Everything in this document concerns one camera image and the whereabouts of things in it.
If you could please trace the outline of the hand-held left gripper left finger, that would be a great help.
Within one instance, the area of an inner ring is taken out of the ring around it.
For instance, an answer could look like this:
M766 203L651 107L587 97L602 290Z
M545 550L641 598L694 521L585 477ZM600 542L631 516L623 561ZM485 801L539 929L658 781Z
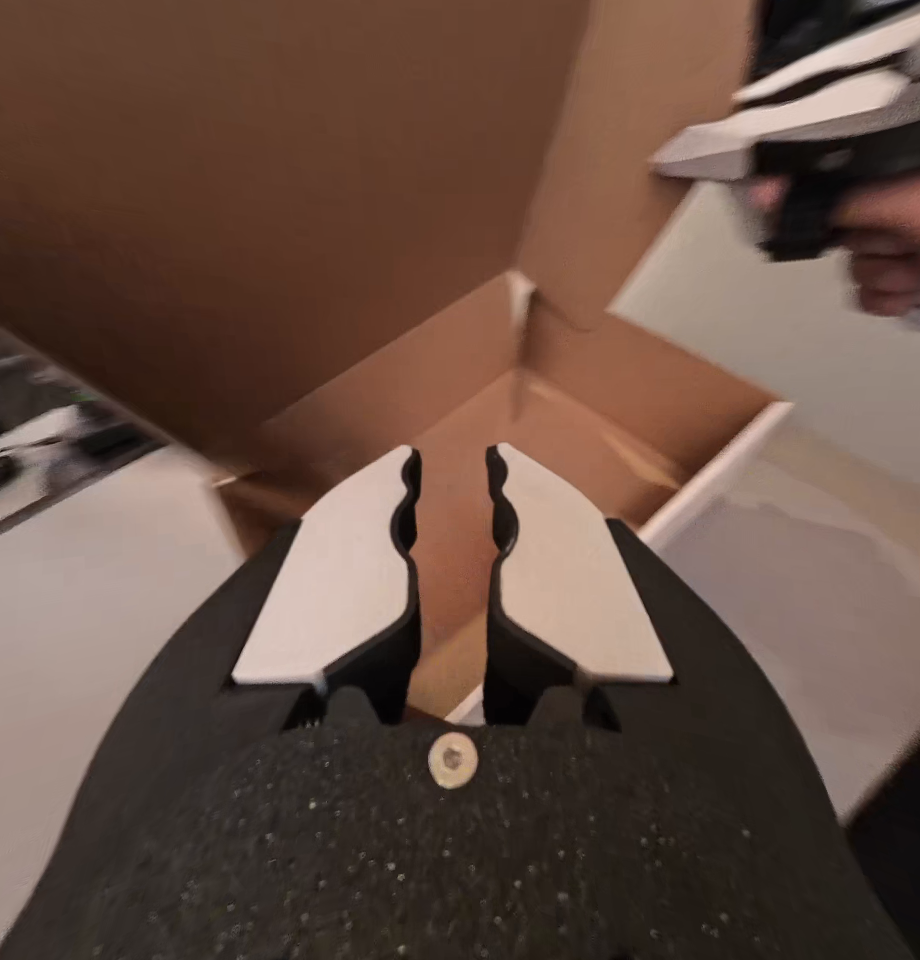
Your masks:
M398 446L303 515L232 668L238 690L303 688L326 705L354 688L380 722L402 721L421 652L421 470Z

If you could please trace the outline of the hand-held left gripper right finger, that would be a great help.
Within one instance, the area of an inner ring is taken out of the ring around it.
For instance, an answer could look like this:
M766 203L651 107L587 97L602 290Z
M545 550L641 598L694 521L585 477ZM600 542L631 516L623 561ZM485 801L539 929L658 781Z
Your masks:
M551 689L667 686L674 669L605 515L502 441L486 453L497 555L482 709L524 726Z

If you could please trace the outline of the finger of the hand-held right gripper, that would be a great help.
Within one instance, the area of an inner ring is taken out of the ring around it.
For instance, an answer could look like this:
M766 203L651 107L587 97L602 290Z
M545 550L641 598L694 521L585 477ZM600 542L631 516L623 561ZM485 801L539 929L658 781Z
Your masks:
M754 149L769 143L845 140L918 116L920 80L857 74L789 102L752 106L728 118L688 126L651 157L666 178L734 183L754 175Z
M732 95L736 105L750 105L792 90L807 81L848 74L906 54L920 43L920 13L909 13L854 33L748 84Z

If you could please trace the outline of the brown cardboard box with lid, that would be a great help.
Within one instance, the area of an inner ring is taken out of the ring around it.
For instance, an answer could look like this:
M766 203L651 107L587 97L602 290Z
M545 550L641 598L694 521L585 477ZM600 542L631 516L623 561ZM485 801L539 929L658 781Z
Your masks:
M422 457L417 712L486 666L501 441L658 548L792 404L610 306L753 2L0 2L0 331L226 472L241 541Z

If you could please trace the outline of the person's right hand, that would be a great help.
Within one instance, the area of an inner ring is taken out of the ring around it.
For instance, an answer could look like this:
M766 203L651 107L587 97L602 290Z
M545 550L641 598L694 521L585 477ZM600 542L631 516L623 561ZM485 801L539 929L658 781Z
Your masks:
M832 223L860 311L901 318L920 308L920 174L850 189Z

